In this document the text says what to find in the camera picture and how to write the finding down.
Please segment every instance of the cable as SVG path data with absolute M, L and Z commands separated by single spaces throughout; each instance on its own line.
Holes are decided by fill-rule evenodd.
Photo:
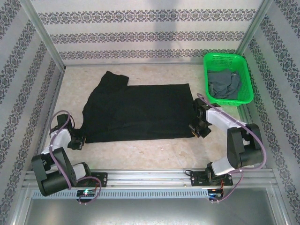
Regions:
M 193 171 L 191 171 L 191 170 L 185 170 L 185 172 L 184 172 L 184 173 L 185 173 L 187 176 L 189 176 L 189 177 L 190 177 L 192 172 L 193 172 Z
M 96 182 L 94 191 L 97 191 L 97 185 L 98 185 L 98 183 Z
M 71 117 L 71 119 L 72 119 L 72 121 L 73 121 L 73 128 L 75 128 L 75 120 L 74 120 L 74 118 L 73 118 L 73 116 L 72 115 L 70 115 L 70 117 Z
M 234 122 L 235 124 L 237 124 L 240 127 L 242 127 L 244 130 L 246 130 L 249 134 L 251 134 L 253 136 L 253 138 L 258 142 L 258 144 L 262 148 L 263 160 L 262 160 L 262 163 L 259 166 L 253 167 L 253 168 L 239 168 L 239 169 L 230 171 L 229 174 L 241 173 L 241 177 L 240 177 L 239 182 L 237 182 L 237 184 L 233 187 L 233 189 L 231 189 L 231 191 L 225 197 L 223 197 L 222 199 L 218 200 L 218 199 L 216 199 L 214 197 L 210 197 L 212 199 L 215 199 L 215 201 L 211 200 L 211 203 L 215 203 L 215 202 L 220 203 L 221 201 L 224 201 L 226 198 L 228 198 L 234 192 L 234 190 L 237 188 L 237 186 L 240 184 L 240 182 L 242 181 L 242 179 L 244 177 L 243 171 L 258 170 L 258 169 L 261 169 L 266 164 L 266 161 L 267 161 L 267 152 L 266 152 L 266 149 L 265 149 L 262 141 L 250 129 L 248 129 L 246 126 L 244 126 L 243 124 L 241 124 L 237 119 L 235 119 L 231 115 L 227 114 L 223 110 L 220 110 L 218 107 L 213 106 L 211 103 L 209 103 L 209 101 L 202 94 L 198 93 L 197 96 L 198 96 L 198 98 L 200 98 L 200 100 L 202 100 L 203 102 L 205 102 L 211 108 L 215 109 L 218 113 L 224 115 L 225 117 L 227 117 L 228 119 L 230 119 L 232 122 Z
M 59 162 L 57 161 L 57 159 L 55 158 L 55 156 L 53 155 L 53 152 L 52 152 L 52 146 L 53 146 L 53 142 L 55 140 L 55 138 L 57 137 L 57 135 L 60 133 L 60 131 L 68 124 L 69 120 L 70 120 L 70 113 L 66 110 L 60 110 L 58 111 L 57 113 L 55 113 L 53 116 L 52 116 L 52 119 L 50 121 L 50 124 L 52 123 L 53 119 L 55 118 L 55 116 L 58 114 L 58 113 L 67 113 L 67 120 L 66 122 L 64 123 L 64 125 L 62 125 L 58 131 L 55 131 L 53 137 L 51 138 L 51 141 L 50 141 L 50 146 L 49 146 L 49 153 L 50 153 L 50 156 L 52 158 L 52 160 L 54 161 L 55 165 L 57 166 L 58 170 L 61 172 L 61 174 L 63 175 L 63 177 L 65 178 L 66 182 L 67 182 L 67 186 L 68 186 L 68 190 L 71 190 L 72 188 L 72 185 L 71 185 L 71 182 L 66 174 L 66 172 L 63 170 L 63 168 L 61 167 L 61 165 L 59 164 Z
M 88 201 L 88 202 L 85 202 L 84 205 L 90 204 L 90 203 L 92 203 L 96 198 L 98 198 L 99 195 L 100 195 L 100 192 L 101 192 L 101 188 L 102 188 L 101 181 L 100 181 L 97 177 L 91 177 L 91 176 L 88 176 L 88 177 L 82 177 L 82 178 L 79 178 L 79 179 L 77 180 L 77 182 L 82 181 L 82 180 L 86 180 L 86 179 L 94 179 L 94 180 L 98 181 L 98 184 L 99 184 L 99 191 L 98 191 L 98 193 L 95 195 L 94 198 L 92 198 L 92 199 L 91 199 L 90 201 Z M 78 198 L 79 204 L 82 204 L 82 203 L 83 203 L 83 202 L 80 201 L 81 197 L 83 197 L 83 196 L 84 196 L 84 195 L 79 196 L 79 198 Z
M 70 117 L 71 117 L 70 113 L 69 113 L 68 111 L 66 111 L 66 110 L 60 110 L 60 111 L 56 112 L 56 113 L 52 116 L 51 121 L 50 121 L 50 131 L 51 131 L 51 123 L 52 123 L 53 119 L 55 118 L 55 116 L 56 116 L 57 114 L 59 114 L 59 113 L 66 113 L 66 114 L 67 114 L 67 120 L 66 120 L 66 122 L 65 122 L 65 123 L 64 123 L 57 131 L 55 131 L 53 137 L 51 138 L 51 140 L 50 140 L 50 145 L 49 145 L 49 153 L 50 153 L 50 156 L 51 156 L 52 160 L 54 161 L 55 165 L 57 166 L 58 170 L 61 172 L 61 174 L 62 174 L 63 177 L 65 178 L 65 180 L 66 180 L 66 182 L 67 182 L 67 185 L 68 185 L 68 190 L 70 190 L 70 189 L 72 188 L 72 184 L 71 184 L 71 182 L 70 182 L 70 180 L 69 180 L 69 178 L 68 178 L 66 172 L 63 170 L 63 168 L 61 167 L 61 165 L 59 164 L 59 162 L 58 162 L 57 159 L 55 158 L 55 156 L 54 156 L 54 154 L 53 154 L 53 150 L 52 150 L 52 146 L 53 146 L 53 142 L 54 142 L 55 138 L 56 138 L 57 135 L 62 131 L 62 129 L 68 124 L 68 122 L 70 121 Z M 85 205 L 87 205 L 87 204 L 90 203 L 90 202 L 93 202 L 96 198 L 98 198 L 99 195 L 100 195 L 100 192 L 101 192 L 101 188 L 102 188 L 101 181 L 100 181 L 97 177 L 92 177 L 92 176 L 82 177 L 82 178 L 79 178 L 79 179 L 77 180 L 77 182 L 79 182 L 79 181 L 81 181 L 81 180 L 86 180 L 86 179 L 94 179 L 94 180 L 98 181 L 98 184 L 99 184 L 99 191 L 98 191 L 97 195 L 96 195 L 92 200 L 90 200 L 89 202 L 85 202 Z
M 223 195 L 224 194 L 224 181 L 223 180 L 221 180 L 221 190 L 222 190 L 221 195 Z

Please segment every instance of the marble floor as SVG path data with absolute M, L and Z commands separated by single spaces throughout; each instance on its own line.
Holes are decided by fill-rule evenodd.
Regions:
M 82 110 L 90 93 L 109 70 L 129 77 L 128 85 L 189 83 L 194 98 L 205 94 L 203 65 L 107 65 L 67 67 L 55 112 L 68 110 L 76 128 L 83 122 Z M 236 107 L 223 109 L 239 119 Z M 226 134 L 211 126 L 205 138 L 181 138 L 85 144 L 82 150 L 67 149 L 72 164 L 86 162 L 91 169 L 175 169 L 205 168 L 207 163 L 226 155 Z

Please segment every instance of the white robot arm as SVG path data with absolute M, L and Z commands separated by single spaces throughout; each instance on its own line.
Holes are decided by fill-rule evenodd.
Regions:
M 210 179 L 245 166 L 261 163 L 263 153 L 260 144 L 241 125 L 248 128 L 261 140 L 259 127 L 256 124 L 246 124 L 238 120 L 233 122 L 228 116 L 221 113 L 223 110 L 220 106 L 216 104 L 213 106 L 215 108 L 197 98 L 194 101 L 197 117 L 189 125 L 197 137 L 205 138 L 211 132 L 208 128 L 210 125 L 215 125 L 227 133 L 227 156 L 207 165 L 206 171 Z

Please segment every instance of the mounting bracket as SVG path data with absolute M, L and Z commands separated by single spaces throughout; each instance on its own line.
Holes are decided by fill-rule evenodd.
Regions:
M 224 186 L 232 186 L 233 180 L 229 174 L 215 176 L 213 179 L 207 176 L 205 171 L 190 171 L 189 176 L 191 177 L 192 187 L 197 186 L 221 186 L 223 181 Z
M 103 188 L 107 185 L 107 176 L 108 174 L 106 172 L 92 172 L 92 177 L 97 177 L 101 181 L 101 186 Z M 77 183 L 76 188 L 94 188 L 96 186 L 95 180 L 82 180 Z

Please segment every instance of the clothing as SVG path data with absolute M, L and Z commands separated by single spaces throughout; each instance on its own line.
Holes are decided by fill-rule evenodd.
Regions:
M 86 143 L 194 137 L 189 84 L 127 86 L 109 71 L 83 109 Z
M 225 69 L 219 72 L 208 71 L 209 93 L 214 98 L 238 99 L 238 92 L 242 86 L 238 71 Z

